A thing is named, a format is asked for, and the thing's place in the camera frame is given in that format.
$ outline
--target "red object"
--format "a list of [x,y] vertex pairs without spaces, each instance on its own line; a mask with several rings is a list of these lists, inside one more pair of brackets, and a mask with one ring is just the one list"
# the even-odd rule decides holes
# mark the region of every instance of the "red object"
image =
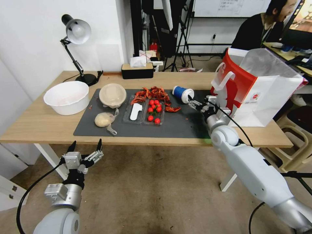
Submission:
[[173,107],[165,107],[165,111],[167,112],[178,112],[181,107],[173,108]]
[[150,50],[153,50],[153,51],[155,51],[155,52],[157,52],[157,48],[158,48],[158,46],[157,46],[157,44],[154,43],[154,42],[153,42],[153,43],[150,45],[150,47],[149,47]]
[[241,106],[257,77],[235,64],[231,60],[228,50],[222,62],[224,64],[220,67],[216,76],[218,83],[221,84],[229,72],[233,72],[235,74],[235,78],[230,78],[221,90],[215,91],[214,87],[212,87],[210,92],[212,95],[220,95],[221,99],[224,98],[226,107],[233,111],[234,106],[236,106],[236,108]]
[[150,115],[149,117],[147,117],[148,121],[153,121],[154,117],[152,115]]
[[147,89],[145,87],[143,89],[144,89],[144,91],[139,91],[136,93],[134,99],[131,101],[131,105],[133,105],[134,103],[137,103],[137,102],[145,102],[146,98],[148,98],[148,99],[155,98],[155,99],[159,99],[159,100],[164,101],[164,104],[166,107],[165,111],[177,112],[178,110],[181,109],[180,107],[171,108],[170,98],[169,98],[168,94],[164,91],[163,88],[158,88],[158,87],[154,86],[154,87],[151,87],[150,89]]
[[160,124],[160,119],[157,118],[157,119],[154,120],[154,122],[155,122],[155,124]]

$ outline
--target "blue cup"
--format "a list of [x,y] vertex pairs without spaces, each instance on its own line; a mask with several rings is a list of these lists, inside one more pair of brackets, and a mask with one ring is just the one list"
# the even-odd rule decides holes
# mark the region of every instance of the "blue cup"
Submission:
[[172,90],[173,96],[181,100],[183,103],[189,103],[189,96],[191,98],[194,98],[194,90],[192,89],[186,89],[180,86],[174,86]]

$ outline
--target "paper shopping bag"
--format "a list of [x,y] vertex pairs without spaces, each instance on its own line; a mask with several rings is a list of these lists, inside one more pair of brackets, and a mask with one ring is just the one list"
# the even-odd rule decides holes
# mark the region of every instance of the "paper shopping bag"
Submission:
[[240,126],[264,127],[305,82],[266,49],[230,48],[216,70],[211,93]]

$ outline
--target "desk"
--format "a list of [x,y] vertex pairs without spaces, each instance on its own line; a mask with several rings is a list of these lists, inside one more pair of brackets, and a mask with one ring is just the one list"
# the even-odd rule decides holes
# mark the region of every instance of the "desk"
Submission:
[[[76,75],[76,71],[64,71],[46,89],[61,83],[63,80]],[[213,72],[189,73],[189,72],[155,72],[152,79],[124,80],[120,73],[105,73],[99,82],[90,87],[91,98],[96,89],[108,83],[118,83],[127,89],[141,87],[162,86],[172,89],[175,85],[192,89],[211,88]],[[12,124],[6,133],[0,137],[0,142],[34,143],[49,163],[55,167],[59,162],[59,156],[52,150],[49,144],[97,144],[98,136],[74,136],[73,133],[84,111],[75,115],[59,115],[43,101],[45,92],[39,96],[31,106]],[[236,128],[239,137],[248,142],[243,133]],[[245,127],[244,131],[249,136],[254,147],[280,147],[289,148],[293,144],[285,136],[278,125],[272,120],[267,127]],[[211,146],[211,141],[204,139],[187,138],[152,138],[152,137],[102,137],[103,144],[107,145],[161,145],[161,146]],[[65,179],[67,169],[64,165],[57,169],[60,176]]]
[[[279,57],[283,58],[286,61],[289,61],[291,59],[293,59],[294,57],[296,57],[298,54],[294,51],[289,51],[286,53],[283,53],[280,51],[280,49],[276,49],[276,48],[272,48],[272,45],[274,45],[274,42],[264,42],[263,46],[267,49],[269,49],[270,51],[274,52],[275,54],[277,54]],[[304,74],[306,74],[305,78],[307,78],[307,80],[312,79],[312,70],[301,67],[301,66],[295,66],[300,72],[303,72]],[[302,87],[301,89],[298,89],[295,91],[295,94],[312,94],[312,85],[305,85],[304,87]]]
[[[280,49],[276,49],[276,48],[272,48],[272,45],[274,45],[274,42],[264,42],[263,43],[264,47],[273,51],[275,54],[277,54],[278,56],[282,57],[283,59],[289,61],[292,60],[294,57],[301,55],[301,54],[297,54],[294,51],[289,51],[289,52],[281,52]],[[308,76],[312,77],[312,70],[301,67],[301,66],[296,66],[297,68],[299,68],[300,71],[304,72],[305,74],[307,74]]]

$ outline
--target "computer monitor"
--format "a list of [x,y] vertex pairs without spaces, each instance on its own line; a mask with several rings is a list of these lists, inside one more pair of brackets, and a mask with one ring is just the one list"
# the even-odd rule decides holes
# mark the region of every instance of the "computer monitor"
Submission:
[[301,0],[284,28],[283,44],[312,49],[312,0]]

